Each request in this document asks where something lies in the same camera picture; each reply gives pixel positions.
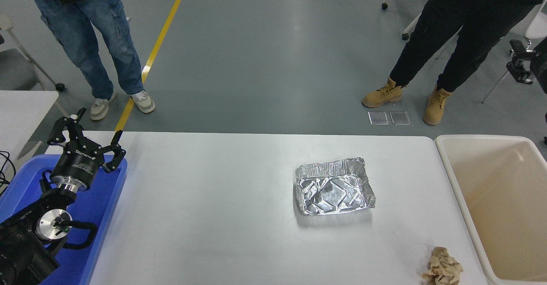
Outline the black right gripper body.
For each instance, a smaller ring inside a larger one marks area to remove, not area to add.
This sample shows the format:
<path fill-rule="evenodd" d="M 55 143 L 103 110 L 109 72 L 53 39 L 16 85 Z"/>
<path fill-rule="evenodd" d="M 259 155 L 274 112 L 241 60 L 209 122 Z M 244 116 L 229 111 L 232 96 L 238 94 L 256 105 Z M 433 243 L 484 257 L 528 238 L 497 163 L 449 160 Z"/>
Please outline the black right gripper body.
<path fill-rule="evenodd" d="M 533 51 L 537 56 L 531 60 L 530 69 L 543 92 L 547 94 L 547 38 L 543 38 Z"/>

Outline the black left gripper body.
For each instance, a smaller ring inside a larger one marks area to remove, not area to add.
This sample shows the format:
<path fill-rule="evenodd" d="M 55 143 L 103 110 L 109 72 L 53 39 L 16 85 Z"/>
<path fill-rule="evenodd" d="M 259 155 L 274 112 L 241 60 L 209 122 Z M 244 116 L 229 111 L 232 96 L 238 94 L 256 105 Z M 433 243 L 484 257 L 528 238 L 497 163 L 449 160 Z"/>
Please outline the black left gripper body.
<path fill-rule="evenodd" d="M 103 164 L 104 156 L 101 154 L 65 149 L 50 174 L 50 180 L 57 185 L 72 185 L 78 190 L 88 190 Z"/>

